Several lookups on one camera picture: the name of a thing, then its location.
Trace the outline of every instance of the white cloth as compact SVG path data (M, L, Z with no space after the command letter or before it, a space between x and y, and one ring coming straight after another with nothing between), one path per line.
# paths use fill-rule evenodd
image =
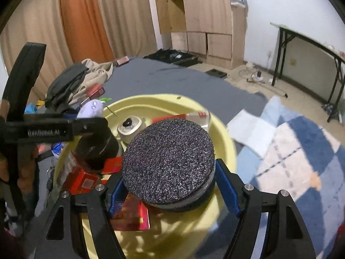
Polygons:
M103 85L113 74L113 63L97 63L87 58L82 61L82 64L89 68L85 75L84 81L69 96L69 105L73 105L79 101L86 99L86 91L95 84Z
M227 124L227 129L234 140L248 146L260 158L266 154L276 131L274 126L245 110Z

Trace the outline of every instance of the small white container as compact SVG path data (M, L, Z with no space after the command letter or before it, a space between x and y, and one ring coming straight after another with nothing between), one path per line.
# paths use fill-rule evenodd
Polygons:
M129 144L132 138L146 128L145 122L137 116L130 116L117 127L121 140Z

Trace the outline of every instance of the blue gripper pad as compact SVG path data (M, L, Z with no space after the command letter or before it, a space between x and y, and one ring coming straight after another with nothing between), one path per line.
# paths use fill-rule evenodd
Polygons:
M121 211L127 195L128 190L124 185L123 179L121 179L111 196L111 206L108 210L108 214L110 217L114 217L115 214Z
M234 213L237 217L241 214L241 209L238 205L238 196L235 188L228 178L231 172L227 169L226 165L223 165L216 160L216 183L220 190L221 196L225 202L225 205L229 212Z

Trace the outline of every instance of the metal screw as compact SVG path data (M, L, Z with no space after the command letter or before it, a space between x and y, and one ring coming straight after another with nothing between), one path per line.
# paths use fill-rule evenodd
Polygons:
M254 186L251 184L246 184L244 185L244 189L246 189L247 191L252 191L254 190Z
M105 188L105 186L104 186L103 184L98 184L98 185L96 186L96 191L103 191L104 188Z
M66 198L66 197L68 197L69 196L69 192L68 191L63 191L62 193L61 193L61 197L63 197L63 198Z
M281 190L281 194L284 196L284 197L287 197L289 195L289 192L286 191L286 190Z

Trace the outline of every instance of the black knob lid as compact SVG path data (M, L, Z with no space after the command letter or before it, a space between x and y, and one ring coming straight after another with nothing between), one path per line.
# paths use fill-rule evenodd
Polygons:
M127 120L125 120L124 122L123 122L123 126L124 127L129 127L129 126L131 126L132 125L132 119L131 118L128 118Z

